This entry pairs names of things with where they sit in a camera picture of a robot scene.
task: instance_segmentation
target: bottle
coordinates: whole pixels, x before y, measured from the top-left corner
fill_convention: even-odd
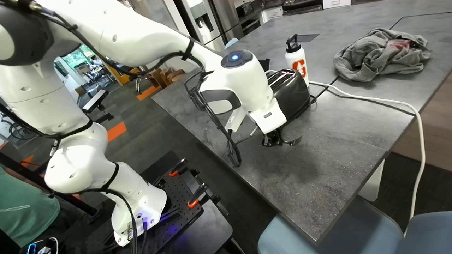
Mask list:
[[[285,44],[286,65],[295,72],[299,72],[305,79],[306,86],[309,86],[306,53],[298,42],[298,34],[294,34],[291,38],[288,38]]]

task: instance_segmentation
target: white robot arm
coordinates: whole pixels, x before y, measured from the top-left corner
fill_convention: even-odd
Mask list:
[[[285,123],[264,72],[250,52],[222,58],[116,0],[25,0],[31,8],[28,13],[11,8],[11,3],[17,1],[0,0],[0,96],[25,123],[42,134],[60,137],[45,173],[49,188],[62,193],[100,189],[116,202],[111,223],[120,245],[130,243],[127,204],[141,234],[147,230],[142,221],[148,228],[158,223],[166,195],[127,164],[106,159],[106,130],[89,121],[53,73],[53,59],[73,49],[79,38],[32,11],[53,11],[76,25],[99,53],[121,65],[141,66],[188,51],[205,70],[213,70],[199,90],[212,110],[234,110],[234,120],[227,124],[230,130],[237,130],[246,116],[254,118],[262,132]],[[41,38],[38,44],[27,41],[35,35]]]

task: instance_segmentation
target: crumpled fabric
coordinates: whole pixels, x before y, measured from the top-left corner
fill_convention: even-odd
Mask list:
[[[431,58],[428,41],[418,34],[378,28],[335,56],[339,76],[371,82],[378,75],[409,75],[423,69]]]

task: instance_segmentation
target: gray table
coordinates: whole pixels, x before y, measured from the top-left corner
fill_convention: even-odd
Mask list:
[[[294,32],[319,34],[305,45],[312,80],[333,82],[357,94],[405,100],[422,108],[452,68],[452,35],[446,34],[452,14],[399,18],[446,10],[452,10],[448,0],[392,0],[282,17],[251,32],[238,46],[271,58],[274,68],[285,68],[285,38]],[[394,24],[394,29],[418,32],[429,41],[433,58],[422,73],[380,77],[370,84],[335,82],[332,58],[339,49],[375,27]],[[243,164],[231,169],[316,243],[385,158],[412,116],[344,100],[322,89],[312,93],[319,96],[318,103],[284,130],[286,140],[301,135],[299,145],[262,148],[261,135],[254,134],[240,142]],[[224,137],[192,106],[182,86],[169,86],[154,100],[230,164]]]

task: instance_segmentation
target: bottle cap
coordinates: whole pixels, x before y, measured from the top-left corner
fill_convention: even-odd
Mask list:
[[[301,48],[301,45],[298,44],[298,34],[294,34],[291,38],[288,38],[285,44],[285,52],[296,52]]]

